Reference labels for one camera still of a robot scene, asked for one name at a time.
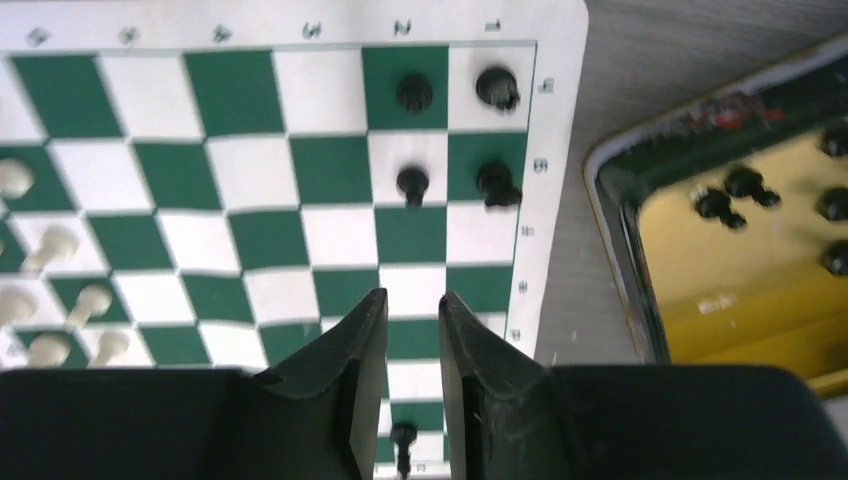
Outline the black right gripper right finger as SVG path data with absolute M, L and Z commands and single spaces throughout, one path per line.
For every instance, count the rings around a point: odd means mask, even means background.
M 847 447 L 793 374 L 739 365 L 542 366 L 455 293 L 439 303 L 457 479 L 843 479 Z

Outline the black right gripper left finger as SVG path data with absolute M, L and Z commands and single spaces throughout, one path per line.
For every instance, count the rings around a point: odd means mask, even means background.
M 369 479 L 387 292 L 260 373 L 13 370 L 1 376 L 5 479 Z

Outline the black chess knight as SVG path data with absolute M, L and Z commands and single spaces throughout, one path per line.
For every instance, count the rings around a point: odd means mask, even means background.
M 516 186 L 509 166 L 501 161 L 484 164 L 478 170 L 476 182 L 487 209 L 509 208 L 522 201 L 523 194 Z

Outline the green white chess mat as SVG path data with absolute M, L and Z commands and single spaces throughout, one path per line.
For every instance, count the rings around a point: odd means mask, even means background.
M 34 174 L 1 196 L 1 376 L 13 370 L 255 373 L 388 292 L 378 479 L 393 424 L 418 428 L 412 475 L 450 473 L 441 296 L 535 351 L 581 64 L 582 1 L 5 1 L 1 160 Z M 475 92 L 502 65 L 520 103 Z M 396 98 L 424 75 L 421 114 Z M 523 194 L 485 208 L 501 161 Z M 398 173 L 429 176 L 407 208 Z M 21 270 L 50 226 L 76 253 Z M 87 285 L 102 316 L 67 330 Z M 99 337 L 127 352 L 89 368 Z

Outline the gold metal tin tray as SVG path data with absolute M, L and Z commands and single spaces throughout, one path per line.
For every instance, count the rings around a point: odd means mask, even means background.
M 846 398 L 845 35 L 609 138 L 583 174 L 640 361 Z

